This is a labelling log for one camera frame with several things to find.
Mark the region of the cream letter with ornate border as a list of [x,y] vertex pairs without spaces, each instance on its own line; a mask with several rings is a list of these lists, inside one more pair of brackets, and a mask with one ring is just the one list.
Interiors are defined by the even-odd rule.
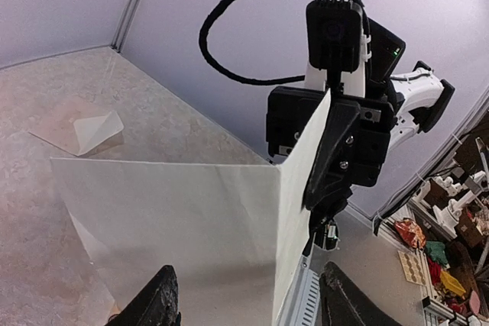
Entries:
[[332,98],[278,165],[54,158],[57,189],[125,307],[164,265],[185,325],[274,325],[309,238],[303,193]]

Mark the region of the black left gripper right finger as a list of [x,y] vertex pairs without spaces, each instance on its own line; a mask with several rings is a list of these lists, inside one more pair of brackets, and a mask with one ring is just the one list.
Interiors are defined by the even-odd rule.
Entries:
[[319,286],[321,325],[400,325],[378,308],[332,261],[325,264],[320,275]]

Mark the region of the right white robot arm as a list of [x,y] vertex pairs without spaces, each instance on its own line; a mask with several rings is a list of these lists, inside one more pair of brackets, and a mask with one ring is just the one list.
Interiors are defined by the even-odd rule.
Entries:
[[269,95],[266,140],[279,167],[285,211],[344,208],[355,186],[377,183],[390,150],[438,121],[454,92],[419,63],[404,76],[370,84],[370,36],[357,12],[310,15],[304,88]]

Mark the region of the pink envelope with cream flap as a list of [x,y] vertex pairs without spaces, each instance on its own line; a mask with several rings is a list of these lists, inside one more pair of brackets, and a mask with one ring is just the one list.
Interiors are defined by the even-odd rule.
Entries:
[[31,134],[75,157],[81,157],[123,129],[123,122],[115,110],[72,97],[42,117],[39,124],[31,129]]

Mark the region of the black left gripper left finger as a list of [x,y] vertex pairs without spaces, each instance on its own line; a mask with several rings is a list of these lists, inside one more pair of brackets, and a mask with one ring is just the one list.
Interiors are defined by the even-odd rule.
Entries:
[[178,301],[175,270],[165,265],[120,313],[110,317],[110,326],[179,325]]

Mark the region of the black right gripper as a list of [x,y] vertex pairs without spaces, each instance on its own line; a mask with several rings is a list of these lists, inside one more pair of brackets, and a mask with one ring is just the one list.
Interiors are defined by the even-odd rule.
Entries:
[[[324,92],[278,86],[267,99],[266,142],[271,157],[289,156]],[[347,198],[351,185],[377,182],[394,123],[391,104],[358,97],[333,97],[303,192],[309,211],[326,210]]]

